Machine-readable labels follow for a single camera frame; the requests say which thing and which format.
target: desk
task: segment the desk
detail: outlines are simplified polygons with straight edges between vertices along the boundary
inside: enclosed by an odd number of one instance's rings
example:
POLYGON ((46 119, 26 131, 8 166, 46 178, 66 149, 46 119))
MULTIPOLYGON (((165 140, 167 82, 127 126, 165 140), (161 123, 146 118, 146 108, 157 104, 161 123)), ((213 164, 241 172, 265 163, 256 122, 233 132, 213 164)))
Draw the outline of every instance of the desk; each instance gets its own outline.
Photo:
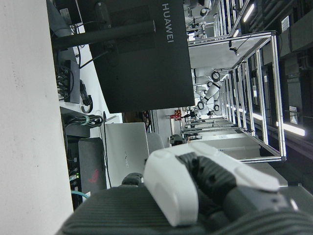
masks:
POLYGON ((73 208, 46 3, 0 9, 0 230, 55 234, 73 208))

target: silver laptop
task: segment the silver laptop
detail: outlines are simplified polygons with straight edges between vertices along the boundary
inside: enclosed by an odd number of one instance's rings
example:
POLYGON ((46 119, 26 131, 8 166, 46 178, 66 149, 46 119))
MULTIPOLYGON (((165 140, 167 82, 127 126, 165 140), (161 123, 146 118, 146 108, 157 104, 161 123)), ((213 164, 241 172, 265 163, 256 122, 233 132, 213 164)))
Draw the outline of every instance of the silver laptop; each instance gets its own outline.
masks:
POLYGON ((109 175, 112 187, 130 173, 143 173, 149 157, 143 122, 106 124, 109 175))

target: gray fabric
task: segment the gray fabric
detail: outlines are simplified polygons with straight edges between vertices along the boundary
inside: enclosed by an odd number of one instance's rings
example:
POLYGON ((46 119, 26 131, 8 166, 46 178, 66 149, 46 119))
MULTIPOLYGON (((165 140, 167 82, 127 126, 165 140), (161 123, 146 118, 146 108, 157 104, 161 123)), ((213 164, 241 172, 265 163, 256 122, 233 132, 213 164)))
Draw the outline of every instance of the gray fabric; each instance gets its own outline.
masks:
POLYGON ((161 136, 155 132, 147 133, 149 154, 158 149, 164 148, 161 136))

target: black monitor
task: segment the black monitor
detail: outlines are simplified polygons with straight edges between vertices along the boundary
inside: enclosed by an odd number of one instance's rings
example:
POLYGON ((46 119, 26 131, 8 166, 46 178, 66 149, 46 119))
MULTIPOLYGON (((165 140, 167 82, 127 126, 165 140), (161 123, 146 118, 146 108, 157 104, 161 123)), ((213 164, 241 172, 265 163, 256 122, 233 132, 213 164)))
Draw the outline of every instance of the black monitor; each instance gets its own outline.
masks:
POLYGON ((86 32, 153 20, 155 33, 90 44, 110 113, 193 106, 182 0, 79 0, 86 32))

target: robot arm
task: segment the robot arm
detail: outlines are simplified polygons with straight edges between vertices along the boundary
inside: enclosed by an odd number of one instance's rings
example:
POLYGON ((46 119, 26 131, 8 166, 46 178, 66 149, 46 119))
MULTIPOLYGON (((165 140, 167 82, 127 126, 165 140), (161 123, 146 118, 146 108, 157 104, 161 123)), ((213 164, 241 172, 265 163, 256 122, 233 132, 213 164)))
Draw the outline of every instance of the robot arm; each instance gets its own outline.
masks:
POLYGON ((276 178, 201 142, 155 151, 147 160, 144 181, 172 226, 196 223, 197 185, 223 206, 230 221, 252 211, 295 209, 277 193, 276 178))

